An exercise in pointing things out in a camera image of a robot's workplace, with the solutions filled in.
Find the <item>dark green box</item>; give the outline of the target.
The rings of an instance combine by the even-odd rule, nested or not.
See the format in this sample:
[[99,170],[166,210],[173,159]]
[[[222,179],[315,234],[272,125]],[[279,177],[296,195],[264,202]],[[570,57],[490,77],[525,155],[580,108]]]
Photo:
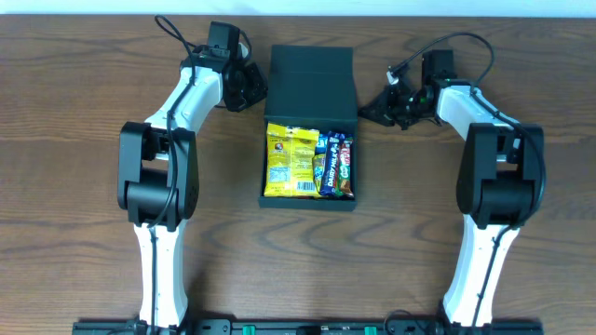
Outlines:
[[[271,52],[269,91],[264,109],[265,140],[262,190],[263,208],[351,211],[356,207],[357,98],[349,47],[274,45]],[[320,134],[342,133],[351,146],[352,198],[346,196],[265,197],[266,128],[269,123],[316,129]]]

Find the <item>purple Dairy Milk bar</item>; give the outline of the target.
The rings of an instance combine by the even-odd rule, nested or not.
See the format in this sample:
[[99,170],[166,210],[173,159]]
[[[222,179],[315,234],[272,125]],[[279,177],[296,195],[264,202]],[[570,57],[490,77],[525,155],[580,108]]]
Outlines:
[[324,172],[321,177],[319,193],[323,196],[334,196],[336,193],[336,178],[339,167],[339,153],[345,135],[337,132],[328,134],[325,154]]

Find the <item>red KitKat bar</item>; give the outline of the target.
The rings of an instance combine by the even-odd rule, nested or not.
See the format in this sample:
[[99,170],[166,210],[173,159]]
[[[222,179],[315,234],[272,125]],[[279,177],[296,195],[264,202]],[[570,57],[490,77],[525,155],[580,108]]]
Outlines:
[[352,137],[347,137],[340,148],[339,153],[339,172],[337,178],[338,196],[346,196],[352,198],[354,193],[351,187],[351,146],[353,143]]

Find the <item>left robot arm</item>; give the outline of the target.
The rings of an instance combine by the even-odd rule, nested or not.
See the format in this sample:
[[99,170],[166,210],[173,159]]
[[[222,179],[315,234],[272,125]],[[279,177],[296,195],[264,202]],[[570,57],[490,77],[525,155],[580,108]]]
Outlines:
[[198,46],[181,63],[179,81],[162,106],[121,128],[117,203],[133,225],[142,262],[135,333],[186,332],[183,241],[199,193],[196,136],[217,105],[240,112],[265,95],[248,44]]

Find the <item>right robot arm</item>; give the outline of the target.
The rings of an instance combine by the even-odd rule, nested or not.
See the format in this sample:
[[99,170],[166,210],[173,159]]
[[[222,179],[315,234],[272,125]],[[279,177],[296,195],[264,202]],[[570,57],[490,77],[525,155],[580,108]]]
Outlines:
[[413,92],[399,79],[359,116],[407,129],[423,119],[450,125],[464,140],[455,197],[463,215],[454,278],[429,334],[528,334],[536,322],[496,323],[492,305],[508,249],[539,209],[546,188],[544,131],[496,109],[481,90],[456,79],[433,79]]

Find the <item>yellow Hacks candy bag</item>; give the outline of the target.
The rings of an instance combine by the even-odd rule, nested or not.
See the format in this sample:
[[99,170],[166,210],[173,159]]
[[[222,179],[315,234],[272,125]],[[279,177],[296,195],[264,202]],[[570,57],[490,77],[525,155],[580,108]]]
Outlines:
[[313,158],[319,131],[269,123],[266,128],[265,197],[315,197]]

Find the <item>blue Oreo cookie pack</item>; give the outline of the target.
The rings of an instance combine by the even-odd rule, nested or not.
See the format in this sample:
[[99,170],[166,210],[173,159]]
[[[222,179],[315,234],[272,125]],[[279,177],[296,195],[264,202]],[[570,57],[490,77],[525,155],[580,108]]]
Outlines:
[[316,154],[325,154],[328,145],[328,136],[326,134],[320,134],[316,145]]

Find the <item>yellow Mentos roll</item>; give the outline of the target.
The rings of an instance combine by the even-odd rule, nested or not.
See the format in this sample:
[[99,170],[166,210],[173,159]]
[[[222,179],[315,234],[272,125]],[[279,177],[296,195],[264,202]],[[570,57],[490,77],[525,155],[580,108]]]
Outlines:
[[320,193],[322,177],[325,171],[325,154],[317,154],[313,157],[313,181],[316,190]]

